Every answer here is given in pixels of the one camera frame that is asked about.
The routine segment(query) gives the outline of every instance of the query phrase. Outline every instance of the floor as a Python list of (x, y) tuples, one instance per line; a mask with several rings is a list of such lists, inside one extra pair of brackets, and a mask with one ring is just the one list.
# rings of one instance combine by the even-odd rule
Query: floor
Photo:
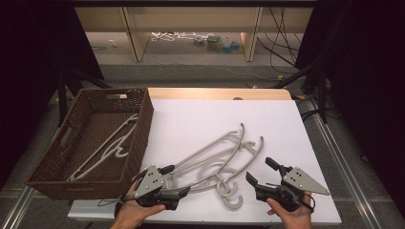
[[(235, 33), (216, 33), (228, 36), (235, 43), (241, 40)], [(272, 47), (276, 34), (260, 34), (264, 45), (257, 44), (252, 62), (246, 62), (240, 51), (224, 53), (206, 46), (195, 46), (193, 40), (178, 38), (158, 39), (151, 34), (146, 53), (141, 62), (135, 63), (124, 33), (88, 33), (96, 59), (104, 74), (105, 82), (113, 87), (222, 87), (266, 88), (288, 77), (297, 70), (285, 60), (270, 55), (265, 48)], [(288, 45), (298, 49), (302, 34), (287, 34)], [(277, 43), (286, 46), (280, 37)], [(287, 48), (274, 46), (274, 51), (293, 62)], [(291, 95), (301, 95), (305, 79), (298, 79), (287, 86)], [(86, 87), (93, 87), (83, 82)], [(316, 94), (311, 99), (296, 99), (303, 114), (303, 121), (313, 150), (330, 188), (333, 200), (341, 215), (342, 224), (314, 226), (314, 228), (405, 228), (405, 221), (398, 213), (373, 168), (362, 157), (345, 120), (340, 118), (328, 95), (328, 124), (317, 114), (308, 113), (316, 108)], [(58, 123), (56, 95), (49, 103), (38, 126), (29, 150), (15, 166), (8, 183), (0, 193), (0, 221), (3, 228), (109, 228), (111, 222), (83, 222), (67, 218), (69, 202), (50, 200), (26, 188), (25, 181), (39, 163), (52, 141)], [(31, 201), (20, 202), (22, 196)], [(7, 222), (15, 211), (23, 218), (16, 218), (14, 227)], [(219, 226), (156, 225), (144, 224), (141, 228), (218, 228)], [(221, 226), (220, 228), (264, 228), (265, 226)], [(271, 225), (268, 228), (283, 228)]]

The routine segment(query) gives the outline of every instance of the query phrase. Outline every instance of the metal rail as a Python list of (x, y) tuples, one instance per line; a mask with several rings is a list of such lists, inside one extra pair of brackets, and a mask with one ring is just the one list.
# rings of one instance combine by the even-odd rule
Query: metal rail
[[(316, 102), (311, 99), (308, 103), (308, 106), (312, 110), (318, 109)], [(370, 205), (370, 202), (367, 200), (366, 195), (361, 189), (359, 183), (357, 182), (352, 169), (350, 168), (348, 162), (346, 161), (344, 155), (340, 151), (340, 148), (333, 137), (333, 134), (330, 131), (328, 124), (324, 123), (319, 114), (315, 115), (316, 124), (321, 131), (325, 142), (327, 143), (330, 153), (333, 157), (334, 162), (336, 163), (337, 168), (339, 169), (342, 178), (344, 179), (346, 185), (348, 186), (349, 192), (351, 193), (352, 199), (357, 206), (357, 209), (363, 218), (364, 223), (367, 228), (377, 229), (382, 228), (376, 215), (373, 207)]]
[(9, 214), (6, 217), (2, 225), (2, 229), (15, 229), (18, 228), (21, 220), (23, 219), (25, 213), (27, 212), (28, 207), (35, 195), (36, 191), (26, 186), (21, 193), (18, 200), (14, 203), (14, 206), (11, 208)]

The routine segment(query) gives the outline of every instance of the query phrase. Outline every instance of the black cable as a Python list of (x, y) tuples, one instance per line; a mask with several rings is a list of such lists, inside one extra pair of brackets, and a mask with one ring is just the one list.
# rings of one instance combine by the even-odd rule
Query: black cable
[(298, 42), (300, 42), (300, 44), (301, 44), (302, 42), (301, 42), (300, 38), (298, 38), (296, 33), (294, 33), (294, 36), (295, 36), (295, 38), (297, 38)]
[(280, 25), (278, 24), (277, 19), (275, 18), (274, 13), (273, 13), (273, 11), (271, 10), (271, 8), (269, 8), (269, 9), (270, 9), (271, 16), (273, 17), (273, 20), (274, 20), (274, 22), (276, 23), (276, 26), (277, 26), (277, 30), (278, 30), (277, 35), (278, 35), (278, 34), (281, 34), (281, 36), (283, 37), (284, 41), (286, 42), (286, 44), (287, 44), (287, 46), (288, 46), (288, 52), (289, 52), (289, 55), (291, 56), (291, 59), (295, 61), (296, 56), (295, 56), (295, 54), (292, 52), (291, 46), (289, 45), (288, 39), (287, 39), (286, 25), (285, 25), (285, 23), (284, 23), (284, 10), (285, 10), (285, 8), (281, 8), (281, 21), (280, 21)]
[(259, 41), (259, 43), (260, 43), (266, 50), (268, 50), (269, 52), (271, 52), (271, 53), (277, 55), (277, 57), (279, 57), (280, 59), (286, 61), (290, 66), (294, 67), (294, 64), (293, 64), (292, 62), (288, 61), (288, 60), (285, 59), (283, 56), (281, 56), (279, 53), (273, 51), (272, 49), (270, 49), (269, 47), (267, 47), (265, 44), (263, 44), (263, 42), (259, 39), (259, 37), (257, 37), (257, 40)]
[(266, 37), (267, 37), (267, 39), (268, 39), (269, 42), (273, 43), (274, 45), (276, 45), (276, 46), (278, 46), (278, 47), (282, 47), (282, 48), (292, 49), (292, 50), (294, 50), (294, 51), (298, 51), (297, 49), (294, 49), (294, 48), (291, 48), (291, 47), (288, 47), (288, 46), (284, 46), (284, 45), (280, 45), (280, 44), (274, 42), (273, 40), (270, 39), (270, 37), (268, 37), (267, 33), (265, 33), (265, 35), (266, 35)]
[(280, 29), (283, 25), (283, 30), (284, 30), (284, 39), (286, 41), (286, 44), (288, 46), (288, 51), (289, 51), (289, 55), (291, 56), (292, 60), (295, 62), (297, 57), (295, 56), (295, 54), (292, 52), (291, 46), (288, 43), (288, 39), (287, 39), (287, 33), (286, 33), (286, 24), (284, 23), (284, 10), (285, 8), (281, 8), (281, 22), (280, 22)]

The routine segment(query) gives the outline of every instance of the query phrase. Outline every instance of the finger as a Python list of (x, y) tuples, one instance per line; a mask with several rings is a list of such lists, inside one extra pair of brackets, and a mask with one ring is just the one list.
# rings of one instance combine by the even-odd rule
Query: finger
[(271, 207), (271, 210), (270, 211), (273, 211), (274, 213), (276, 213), (277, 215), (279, 214), (279, 213), (281, 213), (282, 211), (284, 211), (284, 208), (280, 205), (280, 203), (279, 202), (277, 202), (276, 200), (274, 200), (274, 199), (272, 199), (272, 198), (268, 198), (267, 200), (266, 200), (266, 202), (268, 203), (268, 205), (270, 205), (270, 207)]
[(310, 197), (311, 197), (311, 195), (312, 195), (311, 192), (308, 192), (308, 191), (305, 192), (305, 194), (304, 194), (304, 202), (305, 202), (306, 204), (310, 204)]
[(155, 215), (155, 214), (163, 211), (164, 209), (165, 209), (164, 205), (155, 205), (155, 206), (148, 208), (148, 210), (146, 211), (146, 215), (148, 217), (150, 217), (152, 215)]
[(269, 216), (271, 216), (271, 215), (276, 214), (276, 212), (274, 212), (273, 209), (270, 209), (270, 210), (267, 212), (267, 214), (268, 214)]

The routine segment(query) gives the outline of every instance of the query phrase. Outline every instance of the box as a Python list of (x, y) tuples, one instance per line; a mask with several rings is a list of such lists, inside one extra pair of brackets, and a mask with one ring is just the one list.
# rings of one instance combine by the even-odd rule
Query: box
[[(52, 199), (118, 198), (139, 172), (148, 143), (154, 108), (147, 89), (81, 90), (50, 148), (27, 181), (27, 185)], [(138, 120), (123, 124), (138, 113)], [(119, 153), (108, 156), (79, 180), (68, 181), (101, 145), (123, 126), (81, 169), (85, 172), (100, 160), (112, 142), (130, 133)]]

